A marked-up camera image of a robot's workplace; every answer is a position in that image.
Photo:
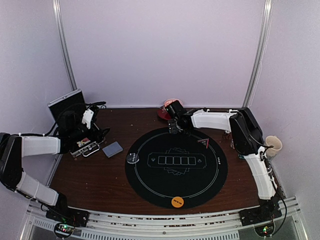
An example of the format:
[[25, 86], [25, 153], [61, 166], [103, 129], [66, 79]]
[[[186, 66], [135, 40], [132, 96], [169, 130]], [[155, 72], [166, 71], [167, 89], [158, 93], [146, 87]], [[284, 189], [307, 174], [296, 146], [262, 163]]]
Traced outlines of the red black triangle marker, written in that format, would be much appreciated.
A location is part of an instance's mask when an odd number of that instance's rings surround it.
[[199, 139], [197, 142], [204, 145], [206, 149], [209, 147], [209, 138]]

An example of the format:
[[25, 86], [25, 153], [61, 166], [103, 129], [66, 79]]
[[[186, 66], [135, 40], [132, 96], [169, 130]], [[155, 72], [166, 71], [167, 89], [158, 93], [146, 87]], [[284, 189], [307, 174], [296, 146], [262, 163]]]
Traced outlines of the grey dealer button disc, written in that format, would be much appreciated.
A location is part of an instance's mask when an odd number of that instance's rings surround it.
[[126, 156], [126, 162], [128, 164], [136, 164], [139, 160], [140, 160], [140, 158], [137, 153], [129, 153]]

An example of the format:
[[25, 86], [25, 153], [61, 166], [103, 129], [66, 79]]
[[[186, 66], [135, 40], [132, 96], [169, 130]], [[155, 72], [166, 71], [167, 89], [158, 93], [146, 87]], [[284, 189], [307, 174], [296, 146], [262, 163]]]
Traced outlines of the orange big blind button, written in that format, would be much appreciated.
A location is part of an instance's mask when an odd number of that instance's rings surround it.
[[181, 208], [184, 205], [184, 199], [180, 196], [175, 196], [171, 199], [171, 205], [174, 208]]

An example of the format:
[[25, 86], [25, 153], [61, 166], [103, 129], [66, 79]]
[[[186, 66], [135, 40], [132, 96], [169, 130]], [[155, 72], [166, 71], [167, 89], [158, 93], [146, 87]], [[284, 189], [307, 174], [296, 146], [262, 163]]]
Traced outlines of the blue cream poker chip stack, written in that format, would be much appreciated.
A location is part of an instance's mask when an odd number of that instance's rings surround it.
[[230, 142], [230, 147], [231, 147], [232, 149], [235, 149], [233, 140], [231, 140], [231, 142]]

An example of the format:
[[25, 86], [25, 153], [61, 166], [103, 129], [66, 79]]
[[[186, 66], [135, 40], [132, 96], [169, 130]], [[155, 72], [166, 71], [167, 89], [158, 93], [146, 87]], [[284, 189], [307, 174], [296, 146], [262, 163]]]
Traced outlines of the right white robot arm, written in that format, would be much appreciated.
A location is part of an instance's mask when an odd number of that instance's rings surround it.
[[192, 129], [217, 129], [231, 133], [233, 146], [249, 165], [258, 190], [259, 207], [256, 216], [266, 221], [279, 211], [281, 195], [267, 158], [269, 145], [264, 143], [263, 131], [248, 107], [227, 112], [210, 111], [208, 108], [186, 110], [180, 101], [165, 104], [170, 115], [171, 133], [187, 133]]

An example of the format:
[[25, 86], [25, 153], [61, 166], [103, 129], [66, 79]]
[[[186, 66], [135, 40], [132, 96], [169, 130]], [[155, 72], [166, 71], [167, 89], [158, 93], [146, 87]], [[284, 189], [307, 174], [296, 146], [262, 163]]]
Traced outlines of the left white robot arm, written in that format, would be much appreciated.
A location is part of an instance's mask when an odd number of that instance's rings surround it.
[[72, 218], [67, 198], [26, 174], [22, 159], [28, 156], [62, 155], [87, 157], [100, 149], [109, 128], [96, 125], [104, 101], [74, 103], [58, 115], [49, 132], [43, 134], [0, 134], [0, 182], [9, 190], [47, 206], [61, 222]]

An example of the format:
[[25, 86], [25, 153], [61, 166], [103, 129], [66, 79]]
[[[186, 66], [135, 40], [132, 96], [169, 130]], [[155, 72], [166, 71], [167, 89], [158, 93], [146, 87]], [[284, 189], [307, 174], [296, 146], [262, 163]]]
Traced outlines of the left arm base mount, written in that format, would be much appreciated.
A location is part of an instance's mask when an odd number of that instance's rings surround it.
[[88, 211], [68, 208], [66, 214], [62, 214], [52, 207], [46, 208], [45, 216], [57, 222], [53, 227], [53, 233], [59, 239], [65, 240], [74, 233], [76, 228], [87, 226], [90, 215]]

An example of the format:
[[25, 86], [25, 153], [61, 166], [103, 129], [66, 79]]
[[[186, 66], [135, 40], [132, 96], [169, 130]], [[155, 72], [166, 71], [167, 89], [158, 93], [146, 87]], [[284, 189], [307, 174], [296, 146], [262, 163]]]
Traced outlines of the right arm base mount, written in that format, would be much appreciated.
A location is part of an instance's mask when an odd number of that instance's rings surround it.
[[262, 238], [272, 237], [276, 232], [275, 219], [282, 216], [280, 210], [263, 214], [259, 207], [243, 209], [239, 212], [242, 226], [254, 226], [255, 233]]

